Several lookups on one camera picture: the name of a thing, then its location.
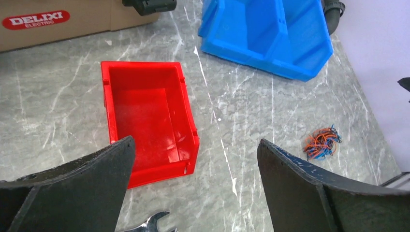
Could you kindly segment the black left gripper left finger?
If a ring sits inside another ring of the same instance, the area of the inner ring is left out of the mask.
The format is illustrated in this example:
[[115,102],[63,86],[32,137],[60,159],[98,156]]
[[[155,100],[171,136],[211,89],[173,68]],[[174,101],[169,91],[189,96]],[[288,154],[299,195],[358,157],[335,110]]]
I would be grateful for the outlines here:
[[127,136],[55,168],[1,181],[1,231],[113,232],[135,150]]

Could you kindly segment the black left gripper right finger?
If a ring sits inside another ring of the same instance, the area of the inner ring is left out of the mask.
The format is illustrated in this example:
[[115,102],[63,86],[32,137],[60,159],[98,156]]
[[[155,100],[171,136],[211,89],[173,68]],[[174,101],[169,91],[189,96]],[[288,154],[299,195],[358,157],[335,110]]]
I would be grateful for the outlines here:
[[257,160],[277,232],[407,232],[410,193],[349,179],[266,139]]

